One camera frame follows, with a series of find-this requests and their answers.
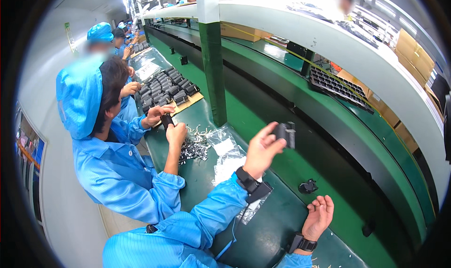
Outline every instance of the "pile of metal parts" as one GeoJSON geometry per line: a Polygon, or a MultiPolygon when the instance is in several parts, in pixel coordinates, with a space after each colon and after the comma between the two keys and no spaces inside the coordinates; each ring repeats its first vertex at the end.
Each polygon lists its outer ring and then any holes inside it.
{"type": "Polygon", "coordinates": [[[211,145],[206,141],[206,136],[211,132],[205,128],[205,131],[199,131],[200,125],[196,129],[191,129],[186,125],[189,130],[189,137],[185,139],[182,145],[182,152],[180,153],[179,164],[185,164],[188,159],[198,159],[206,161],[208,156],[208,149],[211,145]]]}
{"type": "Polygon", "coordinates": [[[143,41],[141,43],[137,43],[133,46],[133,50],[135,53],[138,53],[140,51],[144,51],[145,49],[149,48],[149,43],[147,41],[143,41]]]}
{"type": "Polygon", "coordinates": [[[178,106],[188,101],[188,96],[199,92],[197,85],[185,79],[173,66],[157,72],[144,80],[139,90],[145,114],[151,107],[163,106],[174,100],[178,106]]]}

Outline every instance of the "white shelf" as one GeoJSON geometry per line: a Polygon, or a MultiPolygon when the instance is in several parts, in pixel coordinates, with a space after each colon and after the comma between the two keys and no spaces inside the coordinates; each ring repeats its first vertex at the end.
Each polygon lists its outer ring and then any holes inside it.
{"type": "MultiPolygon", "coordinates": [[[[221,0],[219,11],[221,21],[282,36],[334,61],[374,91],[420,147],[434,178],[441,207],[450,175],[445,161],[443,123],[426,92],[389,47],[379,43],[379,49],[375,49],[334,24],[285,8],[221,0]]],[[[145,15],[155,17],[197,18],[197,6],[174,6],[145,15]]]]}

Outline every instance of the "white wall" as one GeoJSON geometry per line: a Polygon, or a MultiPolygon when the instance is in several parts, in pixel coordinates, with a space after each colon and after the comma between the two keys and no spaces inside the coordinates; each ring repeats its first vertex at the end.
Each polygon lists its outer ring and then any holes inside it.
{"type": "Polygon", "coordinates": [[[98,207],[78,183],[72,140],[59,119],[55,79],[74,57],[65,34],[70,23],[75,40],[82,42],[106,15],[75,8],[56,8],[42,21],[24,58],[19,102],[23,112],[47,141],[42,161],[40,195],[46,237],[66,267],[101,267],[107,240],[98,207]]]}

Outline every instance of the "ceiling light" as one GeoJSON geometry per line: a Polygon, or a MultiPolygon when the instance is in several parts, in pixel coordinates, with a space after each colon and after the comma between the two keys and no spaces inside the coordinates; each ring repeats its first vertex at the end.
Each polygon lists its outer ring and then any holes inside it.
{"type": "Polygon", "coordinates": [[[407,21],[405,21],[403,18],[400,17],[399,22],[402,23],[407,29],[409,29],[411,33],[413,33],[412,37],[415,37],[417,35],[417,31],[415,30],[415,28],[413,28],[410,24],[408,24],[407,21]]]}
{"type": "Polygon", "coordinates": [[[382,4],[379,1],[376,1],[376,6],[378,6],[381,10],[383,10],[384,12],[388,13],[389,15],[391,15],[392,17],[395,17],[396,14],[394,11],[392,11],[390,8],[388,8],[387,6],[385,6],[384,4],[382,4]]]}

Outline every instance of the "blue anti-static coat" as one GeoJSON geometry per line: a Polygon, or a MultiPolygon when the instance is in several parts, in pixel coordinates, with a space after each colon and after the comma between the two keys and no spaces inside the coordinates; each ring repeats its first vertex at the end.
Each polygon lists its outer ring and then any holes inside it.
{"type": "MultiPolygon", "coordinates": [[[[177,212],[155,225],[111,237],[103,250],[103,266],[146,268],[228,268],[216,262],[208,250],[216,234],[227,228],[246,205],[247,192],[236,183],[236,175],[220,183],[191,212],[177,212]]],[[[287,254],[278,268],[311,268],[311,256],[287,254]]]]}
{"type": "MultiPolygon", "coordinates": [[[[126,85],[132,82],[131,77],[128,77],[126,85]]],[[[136,102],[131,95],[123,97],[121,99],[121,111],[117,115],[122,120],[127,120],[131,122],[133,118],[138,116],[138,110],[136,109],[136,102]]]]}
{"type": "Polygon", "coordinates": [[[157,173],[150,156],[135,147],[147,130],[142,117],[130,123],[114,118],[111,130],[120,143],[89,136],[72,140],[77,178],[96,203],[132,219],[158,223],[180,211],[179,189],[185,180],[157,173]]]}

